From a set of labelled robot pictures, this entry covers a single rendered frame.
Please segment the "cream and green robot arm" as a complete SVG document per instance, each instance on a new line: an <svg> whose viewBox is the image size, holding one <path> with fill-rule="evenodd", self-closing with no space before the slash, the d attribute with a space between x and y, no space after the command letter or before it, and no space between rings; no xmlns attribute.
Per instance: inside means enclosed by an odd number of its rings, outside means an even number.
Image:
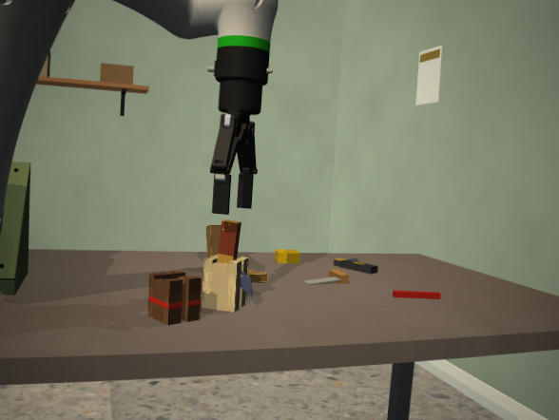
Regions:
<svg viewBox="0 0 559 420"><path fill-rule="evenodd" d="M113 0L173 35L218 35L218 82L268 83L278 0ZM0 234L11 162L29 100L75 0L0 0Z"/></svg>

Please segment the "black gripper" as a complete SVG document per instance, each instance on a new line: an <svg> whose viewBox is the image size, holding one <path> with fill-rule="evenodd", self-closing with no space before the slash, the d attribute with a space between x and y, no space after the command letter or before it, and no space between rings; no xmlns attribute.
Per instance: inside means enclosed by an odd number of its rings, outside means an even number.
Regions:
<svg viewBox="0 0 559 420"><path fill-rule="evenodd" d="M261 110L262 85L242 81L220 82L219 134L210 167L214 174L212 214L229 215L231 169L238 155L240 172L237 208L252 207L253 174L256 167L255 122L250 115ZM229 115L236 114L236 115ZM251 124L251 125L250 125Z"/></svg>

